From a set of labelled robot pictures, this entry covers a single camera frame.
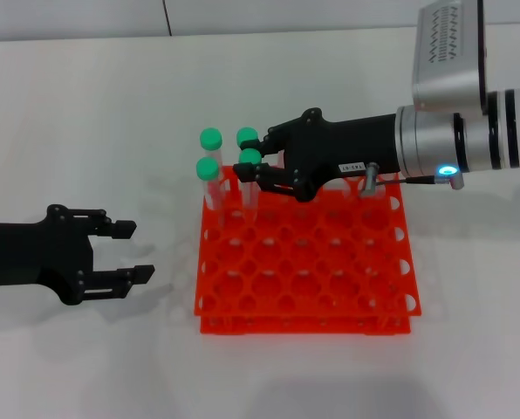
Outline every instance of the black cable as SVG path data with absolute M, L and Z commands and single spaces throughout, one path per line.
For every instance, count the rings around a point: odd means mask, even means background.
M 400 183 L 407 183 L 410 185 L 434 185 L 434 176 L 418 176 L 418 177 L 408 177 L 407 179 L 397 179 L 393 181 L 382 181 L 377 182 L 376 186 L 380 185 L 397 185 Z

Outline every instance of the white wall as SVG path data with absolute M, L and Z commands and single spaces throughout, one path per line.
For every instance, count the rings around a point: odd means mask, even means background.
M 174 35 L 415 25 L 431 0 L 166 0 Z M 484 0 L 488 23 L 520 0 Z M 0 40 L 168 35 L 162 0 L 0 0 Z
M 161 0 L 0 0 L 0 40 L 168 35 Z
M 520 22 L 520 0 L 484 0 L 488 23 Z M 431 0 L 168 0 L 173 35 L 416 25 Z

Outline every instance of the label sticker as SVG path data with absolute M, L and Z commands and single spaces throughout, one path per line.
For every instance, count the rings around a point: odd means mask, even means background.
M 365 163 L 362 161 L 358 161 L 357 163 L 339 164 L 338 167 L 339 170 L 341 170 L 341 173 L 358 172 L 360 170 L 366 170 Z

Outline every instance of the vent grille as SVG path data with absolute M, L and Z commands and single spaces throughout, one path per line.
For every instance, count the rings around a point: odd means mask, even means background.
M 441 63 L 460 55 L 460 10 L 457 6 L 444 6 L 433 13 L 428 61 Z

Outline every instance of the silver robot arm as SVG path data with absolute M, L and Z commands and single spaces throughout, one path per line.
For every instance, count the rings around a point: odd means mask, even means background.
M 482 0 L 440 0 L 421 9 L 413 71 L 413 105 L 397 113 L 329 122 L 318 108 L 271 127 L 255 148 L 284 152 L 284 166 L 236 164 L 241 182 L 312 200 L 331 179 L 365 175 L 362 196 L 388 182 L 449 183 L 463 173 L 520 167 L 520 89 L 489 93 Z

